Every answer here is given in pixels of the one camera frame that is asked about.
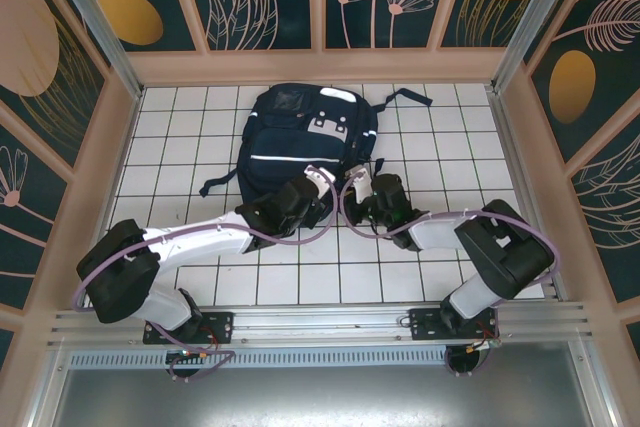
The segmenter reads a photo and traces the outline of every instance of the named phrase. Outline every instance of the enclosure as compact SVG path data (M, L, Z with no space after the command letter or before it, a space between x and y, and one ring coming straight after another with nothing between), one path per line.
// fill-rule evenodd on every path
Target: enclosure
M637 425L638 5L2 0L2 425ZM236 358L201 383L170 382L142 321L71 310L78 262L120 220L242 204L237 179L199 190L235 167L257 96L282 82L427 96L379 114L382 172L421 210L503 199L557 246L560 272L496 308L503 345L481 372L450 375L456 342L398 321L476 273L465 252L401 250L341 219L311 244L162 276L235 315Z

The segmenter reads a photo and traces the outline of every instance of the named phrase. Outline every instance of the white tiled floor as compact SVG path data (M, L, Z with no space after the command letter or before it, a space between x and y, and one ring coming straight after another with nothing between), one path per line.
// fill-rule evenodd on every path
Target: white tiled floor
M415 207L440 212L502 198L518 209L484 87L479 84L335 85L381 103L406 87L431 108L398 97L379 116L373 158L398 174ZM174 226L222 215L242 200L237 181L202 199L205 180L225 175L238 156L242 128L266 86L148 89L137 121L111 225ZM316 231L300 230L304 239ZM248 255L203 259L168 284L201 305L334 304L438 301L475 272L462 252L403 251L371 241L343 223L310 245L275 246ZM523 298L540 298L537 286Z

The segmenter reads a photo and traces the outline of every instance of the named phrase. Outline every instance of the backpack strap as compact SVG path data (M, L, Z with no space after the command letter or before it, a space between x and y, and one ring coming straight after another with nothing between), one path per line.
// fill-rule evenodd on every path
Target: backpack strap
M227 175L219 177L217 179L209 179L204 183L204 186L200 189L200 195L202 197L206 197L209 195L209 189L211 187L215 187L216 185L224 185L228 184L231 179L236 175L236 171L238 169L233 169Z
M375 110L378 113L384 111L384 109L387 108L387 104L391 102L393 99L395 99L398 95L404 95L407 99L411 99L415 102L420 102L421 104L426 105L427 107L431 107L431 104L433 103L433 100L431 100L429 97L425 95L418 94L413 90L402 88L402 89L396 90L393 94L388 95L387 100L383 104L374 105L373 110Z

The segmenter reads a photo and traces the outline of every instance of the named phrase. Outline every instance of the yellow oval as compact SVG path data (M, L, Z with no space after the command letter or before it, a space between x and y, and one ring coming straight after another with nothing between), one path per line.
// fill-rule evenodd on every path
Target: yellow oval
M148 0L98 0L98 4L120 40L149 45L162 37L162 19Z
M565 52L551 73L551 113L563 124L574 122L589 105L595 86L596 68L591 58L579 50Z
M0 6L0 85L40 95L58 70L56 19L45 0L2 0Z

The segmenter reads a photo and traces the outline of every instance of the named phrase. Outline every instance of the backpack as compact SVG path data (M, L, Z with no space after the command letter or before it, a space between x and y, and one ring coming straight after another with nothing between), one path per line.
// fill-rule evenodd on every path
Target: backpack
M200 195L238 175L242 201L278 192L313 164L344 184L344 174L371 159L378 135L378 113L397 95L431 105L431 99L407 89L372 107L360 95L309 84L278 84L258 96L242 132L236 168L205 182Z

